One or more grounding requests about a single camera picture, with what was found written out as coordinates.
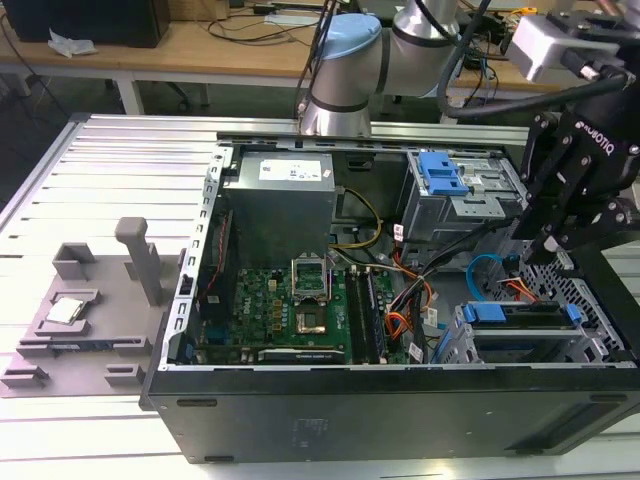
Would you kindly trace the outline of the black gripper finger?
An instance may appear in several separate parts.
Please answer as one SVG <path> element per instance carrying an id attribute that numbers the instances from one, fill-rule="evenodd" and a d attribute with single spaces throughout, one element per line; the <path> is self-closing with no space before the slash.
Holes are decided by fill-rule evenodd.
<path id="1" fill-rule="evenodd" d="M 582 148 L 581 119 L 571 112 L 536 116 L 520 167 L 527 206 L 512 237 L 528 240 L 527 264 L 548 264 L 563 243 L 569 204 L 583 185 L 593 157 Z"/>
<path id="2" fill-rule="evenodd" d="M 570 210 L 555 235 L 566 251 L 591 246 L 606 250 L 639 240 L 639 211 L 626 198 L 581 204 Z"/>

